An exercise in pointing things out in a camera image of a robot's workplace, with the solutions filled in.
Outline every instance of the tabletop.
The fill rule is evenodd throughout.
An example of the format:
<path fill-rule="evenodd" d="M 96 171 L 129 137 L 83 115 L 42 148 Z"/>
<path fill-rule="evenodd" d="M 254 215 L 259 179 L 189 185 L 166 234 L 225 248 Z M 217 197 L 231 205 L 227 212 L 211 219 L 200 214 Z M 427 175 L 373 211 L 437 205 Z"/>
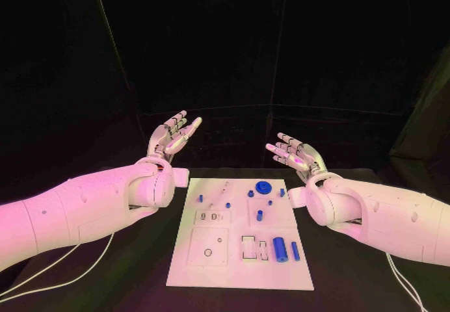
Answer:
<path fill-rule="evenodd" d="M 342 177 L 380 183 L 370 169 L 331 170 Z M 290 169 L 191 169 L 191 177 L 285 179 L 303 185 Z M 114 235 L 112 246 L 87 276 L 45 292 L 0 304 L 0 311 L 420 311 L 401 287 L 386 253 L 319 226 L 308 209 L 295 209 L 313 291 L 168 287 L 187 188 L 171 205 Z M 6 296 L 77 278 L 96 262 L 109 237 L 83 244 L 37 279 Z M 29 261 L 15 284 L 54 263 L 71 247 Z M 450 268 L 393 257 L 429 311 L 450 310 Z"/>

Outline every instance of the small blue part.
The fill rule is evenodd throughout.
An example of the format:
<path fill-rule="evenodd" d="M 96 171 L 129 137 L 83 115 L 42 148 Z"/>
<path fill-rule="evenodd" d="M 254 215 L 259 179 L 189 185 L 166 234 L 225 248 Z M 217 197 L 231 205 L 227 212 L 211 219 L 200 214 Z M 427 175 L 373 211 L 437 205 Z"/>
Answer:
<path fill-rule="evenodd" d="M 293 257 L 296 258 L 296 261 L 300 261 L 298 243 L 292 242 L 292 245 L 293 245 Z"/>
<path fill-rule="evenodd" d="M 257 214 L 257 216 L 256 216 L 256 219 L 257 219 L 259 221 L 263 221 L 263 210 L 259 210 L 259 214 Z"/>
<path fill-rule="evenodd" d="M 266 181 L 260 181 L 256 184 L 256 190 L 259 191 L 260 194 L 269 194 L 273 191 L 272 189 L 273 189 L 273 186 Z"/>
<path fill-rule="evenodd" d="M 286 252 L 286 245 L 283 237 L 275 238 L 275 256 L 277 262 L 286 262 L 289 260 L 289 253 Z"/>

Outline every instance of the robotic arm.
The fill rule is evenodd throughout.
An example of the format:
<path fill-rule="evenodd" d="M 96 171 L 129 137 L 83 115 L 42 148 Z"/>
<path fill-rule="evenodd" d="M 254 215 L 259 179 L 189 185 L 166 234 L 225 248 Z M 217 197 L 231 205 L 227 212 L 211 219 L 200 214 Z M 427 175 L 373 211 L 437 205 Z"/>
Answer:
<path fill-rule="evenodd" d="M 401 258 L 450 266 L 450 205 L 426 194 L 354 181 L 328 172 L 315 148 L 279 133 L 275 160 L 296 169 L 306 186 L 289 190 L 321 226 Z"/>
<path fill-rule="evenodd" d="M 0 271 L 37 254 L 91 242 L 130 226 L 188 187 L 189 171 L 174 168 L 202 118 L 187 123 L 187 111 L 153 132 L 148 156 L 132 166 L 96 172 L 41 195 L 0 206 Z"/>

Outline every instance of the mounting board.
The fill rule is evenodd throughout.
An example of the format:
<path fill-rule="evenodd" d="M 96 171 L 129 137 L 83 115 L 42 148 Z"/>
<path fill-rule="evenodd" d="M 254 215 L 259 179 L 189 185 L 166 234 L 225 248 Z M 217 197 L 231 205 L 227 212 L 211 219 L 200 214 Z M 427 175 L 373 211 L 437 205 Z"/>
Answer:
<path fill-rule="evenodd" d="M 256 190 L 260 181 L 191 179 L 168 286 L 315 290 L 285 181 L 266 180 L 269 194 Z M 276 237 L 285 239 L 285 262 Z"/>

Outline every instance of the white cable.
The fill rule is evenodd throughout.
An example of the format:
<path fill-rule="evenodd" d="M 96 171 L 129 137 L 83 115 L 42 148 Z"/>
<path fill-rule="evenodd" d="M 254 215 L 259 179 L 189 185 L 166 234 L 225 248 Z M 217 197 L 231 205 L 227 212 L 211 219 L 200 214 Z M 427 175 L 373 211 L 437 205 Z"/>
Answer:
<path fill-rule="evenodd" d="M 42 274 L 51 267 L 54 267 L 54 265 L 57 265 L 61 260 L 73 253 L 73 251 L 77 249 L 77 247 L 80 246 L 80 244 L 71 249 L 71 251 L 60 258 L 60 260 L 57 262 L 54 262 L 54 264 L 51 264 L 41 272 L 38 272 L 26 281 L 24 281 L 19 285 L 16 285 L 12 289 L 9 289 L 8 291 L 5 291 L 0 294 L 0 297 L 3 295 L 6 295 L 8 293 L 11 293 L 16 288 L 19 288 L 25 283 L 28 283 L 39 274 Z"/>
<path fill-rule="evenodd" d="M 34 291 L 24 292 L 22 294 L 16 294 L 15 296 L 12 296 L 12 297 L 9 297 L 9 298 L 0 300 L 0 303 L 2 303 L 2 302 L 6 302 L 8 300 L 12 300 L 13 298 L 18 298 L 18 297 L 24 296 L 25 294 L 38 293 L 39 291 L 48 291 L 48 290 L 55 289 L 55 288 L 58 288 L 58 287 L 67 286 L 68 284 L 73 284 L 75 281 L 78 281 L 78 280 L 90 273 L 90 271 L 93 270 L 94 266 L 99 264 L 99 261 L 101 260 L 104 254 L 106 254 L 106 251 L 109 250 L 109 247 L 110 247 L 110 244 L 112 244 L 112 241 L 113 241 L 113 237 L 114 237 L 114 233 L 112 234 L 110 241 L 109 241 L 109 244 L 106 245 L 106 250 L 103 251 L 101 256 L 99 257 L 97 261 L 94 262 L 94 264 L 93 264 L 93 266 L 90 267 L 90 269 L 87 270 L 87 272 L 86 272 L 77 279 L 74 279 L 74 280 L 70 281 L 68 283 L 60 284 L 60 285 L 57 285 L 57 286 L 51 286 L 51 287 L 47 287 L 47 288 L 37 289 L 37 290 L 34 290 Z"/>
<path fill-rule="evenodd" d="M 394 276 L 396 276 L 399 282 L 401 283 L 401 285 L 403 285 L 406 291 L 409 292 L 409 294 L 410 294 L 410 296 L 413 297 L 413 299 L 414 299 L 417 305 L 420 306 L 422 312 L 429 312 L 429 310 L 427 310 L 427 309 L 425 308 L 425 306 L 423 306 L 423 301 L 420 300 L 420 294 L 417 293 L 416 288 L 414 288 L 414 286 L 412 285 L 412 283 L 409 282 L 409 280 L 407 280 L 407 278 L 404 277 L 404 275 L 401 275 L 401 272 L 400 272 L 399 269 L 397 269 L 397 266 L 396 266 L 396 264 L 394 264 L 394 260 L 393 260 L 391 255 L 390 255 L 388 253 L 387 253 L 387 262 L 390 263 L 390 266 L 391 266 L 391 269 L 393 269 L 393 273 L 394 273 Z M 413 289 L 414 294 L 416 294 L 417 297 L 412 294 L 412 291 L 410 291 L 409 288 L 406 287 L 406 284 L 403 283 L 403 281 L 401 281 L 401 279 L 400 279 L 399 276 L 400 276 L 400 277 L 404 279 L 404 281 L 407 282 L 407 284 L 409 284 L 409 286 L 412 287 L 412 289 Z"/>

